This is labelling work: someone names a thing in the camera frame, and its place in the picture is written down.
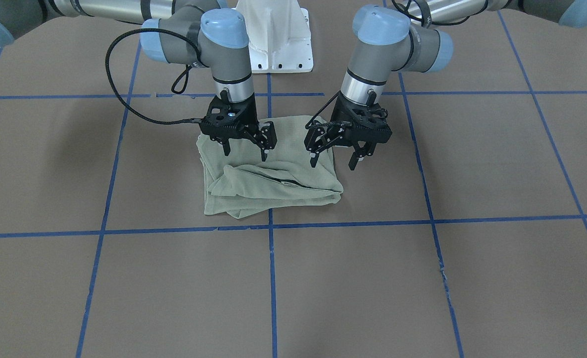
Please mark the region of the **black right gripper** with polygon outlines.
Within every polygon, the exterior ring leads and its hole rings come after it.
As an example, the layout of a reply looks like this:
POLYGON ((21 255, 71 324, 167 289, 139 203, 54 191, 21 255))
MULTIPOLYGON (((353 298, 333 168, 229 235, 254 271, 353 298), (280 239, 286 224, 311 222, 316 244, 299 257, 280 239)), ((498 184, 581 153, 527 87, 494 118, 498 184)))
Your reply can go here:
POLYGON ((230 156, 230 139, 249 140, 259 147, 261 161, 265 162, 277 143, 274 123, 258 120, 254 94, 241 102, 214 96, 199 127, 202 134, 221 144, 224 156, 230 156))

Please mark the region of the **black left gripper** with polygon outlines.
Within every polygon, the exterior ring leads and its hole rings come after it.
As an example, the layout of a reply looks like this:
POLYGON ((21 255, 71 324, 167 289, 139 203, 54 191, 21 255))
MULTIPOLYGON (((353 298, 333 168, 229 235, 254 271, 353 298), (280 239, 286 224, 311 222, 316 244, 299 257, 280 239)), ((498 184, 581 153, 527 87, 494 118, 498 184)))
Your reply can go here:
POLYGON ((316 168, 321 152, 342 146, 354 149, 348 164, 354 171, 359 162, 373 155, 378 143, 388 142, 392 135, 387 122, 388 111, 376 102, 377 99, 377 95, 369 94, 365 104, 357 104, 343 94, 335 94, 312 116, 305 125, 308 132, 304 140, 312 168, 316 168), (321 122, 319 115, 335 100, 330 121, 321 122))

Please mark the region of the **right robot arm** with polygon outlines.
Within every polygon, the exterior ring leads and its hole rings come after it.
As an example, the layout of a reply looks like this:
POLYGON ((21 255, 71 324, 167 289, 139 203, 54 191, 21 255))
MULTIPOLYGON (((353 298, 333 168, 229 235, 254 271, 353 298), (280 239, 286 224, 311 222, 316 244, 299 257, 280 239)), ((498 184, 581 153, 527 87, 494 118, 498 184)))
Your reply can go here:
POLYGON ((223 148, 230 140, 249 140, 259 147, 262 161, 277 143, 272 122, 260 123, 244 16, 224 0, 0 0, 0 49, 60 17, 96 17, 139 25, 114 39, 105 55, 122 40, 140 36, 150 59, 185 67, 187 79, 195 68, 211 71, 216 93, 202 118, 174 124, 197 124, 223 148))

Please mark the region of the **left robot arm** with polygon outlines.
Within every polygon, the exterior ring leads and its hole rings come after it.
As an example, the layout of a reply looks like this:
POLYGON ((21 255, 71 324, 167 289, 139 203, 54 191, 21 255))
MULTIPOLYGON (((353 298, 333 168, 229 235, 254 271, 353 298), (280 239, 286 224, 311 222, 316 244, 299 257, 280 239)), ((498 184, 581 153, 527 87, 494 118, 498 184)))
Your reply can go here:
POLYGON ((366 5, 355 14, 356 45, 340 90, 332 96, 331 118, 314 115, 303 141, 315 167, 321 153, 351 147, 349 168, 372 156, 391 138, 380 96, 393 72, 431 73, 445 68, 454 52, 443 31, 485 11, 512 9, 561 26, 587 26, 587 0, 403 0, 392 7, 366 5))

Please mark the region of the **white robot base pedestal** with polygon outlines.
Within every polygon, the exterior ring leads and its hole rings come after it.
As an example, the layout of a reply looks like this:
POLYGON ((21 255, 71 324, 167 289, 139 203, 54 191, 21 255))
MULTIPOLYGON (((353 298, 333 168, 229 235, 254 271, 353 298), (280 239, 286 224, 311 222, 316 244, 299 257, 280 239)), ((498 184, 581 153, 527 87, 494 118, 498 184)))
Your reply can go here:
POLYGON ((309 13, 297 0, 239 0, 254 74, 309 73, 314 66, 309 13))

